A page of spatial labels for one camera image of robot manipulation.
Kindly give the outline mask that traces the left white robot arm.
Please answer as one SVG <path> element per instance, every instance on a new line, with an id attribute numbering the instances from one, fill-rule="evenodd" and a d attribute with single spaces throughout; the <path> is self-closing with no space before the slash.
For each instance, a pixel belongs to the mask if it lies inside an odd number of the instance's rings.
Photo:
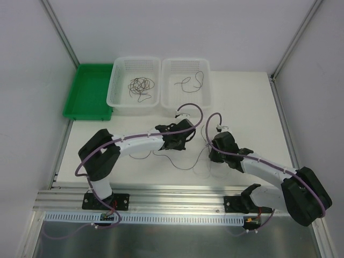
<path id="1" fill-rule="evenodd" d="M 80 165 L 91 187 L 91 197 L 87 204 L 95 210 L 114 209 L 115 195 L 109 182 L 119 158 L 144 152 L 161 150 L 185 150 L 185 144 L 196 133 L 196 127 L 188 119 L 169 125 L 157 125 L 146 133 L 117 137 L 107 129 L 99 130 L 79 151 Z"/>

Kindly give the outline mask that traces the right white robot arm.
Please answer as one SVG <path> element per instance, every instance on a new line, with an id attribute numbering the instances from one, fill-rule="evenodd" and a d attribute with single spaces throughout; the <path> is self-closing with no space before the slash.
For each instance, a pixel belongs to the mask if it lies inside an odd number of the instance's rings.
<path id="1" fill-rule="evenodd" d="M 280 210 L 300 225 L 308 226 L 332 206 L 329 194 L 312 169 L 285 168 L 267 161 L 251 149 L 239 148 L 230 132 L 217 134 L 210 143 L 212 162 L 225 163 L 268 183 L 254 183 L 240 195 L 229 198 L 226 204 L 230 210 L 245 214 L 259 208 Z"/>

